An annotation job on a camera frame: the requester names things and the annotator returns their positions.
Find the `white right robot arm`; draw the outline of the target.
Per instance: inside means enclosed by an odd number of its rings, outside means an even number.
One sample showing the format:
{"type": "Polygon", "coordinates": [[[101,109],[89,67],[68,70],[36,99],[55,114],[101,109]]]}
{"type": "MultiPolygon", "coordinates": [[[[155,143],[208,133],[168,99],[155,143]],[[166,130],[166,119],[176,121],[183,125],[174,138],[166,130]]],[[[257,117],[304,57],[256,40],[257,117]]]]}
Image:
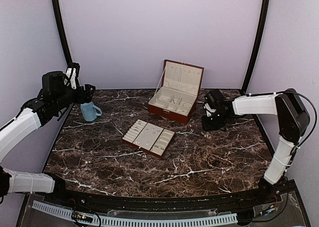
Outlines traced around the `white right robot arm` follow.
{"type": "Polygon", "coordinates": [[[284,91],[245,94],[226,98],[220,90],[212,90],[204,97],[202,116],[203,130],[221,130],[226,120],[245,115],[272,116],[278,123],[278,145],[275,148],[263,180],[276,184],[291,166],[297,149],[306,140],[304,136],[311,122],[309,112],[303,101],[307,98],[295,89],[284,91]]]}

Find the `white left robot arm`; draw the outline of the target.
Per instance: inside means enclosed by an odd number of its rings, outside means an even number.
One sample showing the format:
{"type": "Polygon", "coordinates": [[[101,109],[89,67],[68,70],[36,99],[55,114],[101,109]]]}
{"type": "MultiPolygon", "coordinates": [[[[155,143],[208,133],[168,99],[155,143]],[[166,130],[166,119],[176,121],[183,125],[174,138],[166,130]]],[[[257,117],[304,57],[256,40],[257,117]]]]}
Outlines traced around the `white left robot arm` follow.
{"type": "MultiPolygon", "coordinates": [[[[26,101],[19,113],[0,129],[0,158],[16,147],[25,137],[46,125],[53,117],[60,119],[72,104],[92,100],[95,86],[78,83],[78,70],[53,71],[42,76],[42,88],[37,97],[26,101]]],[[[57,177],[0,169],[0,195],[9,193],[50,193],[60,205],[70,201],[70,193],[61,186],[57,177]]]]}

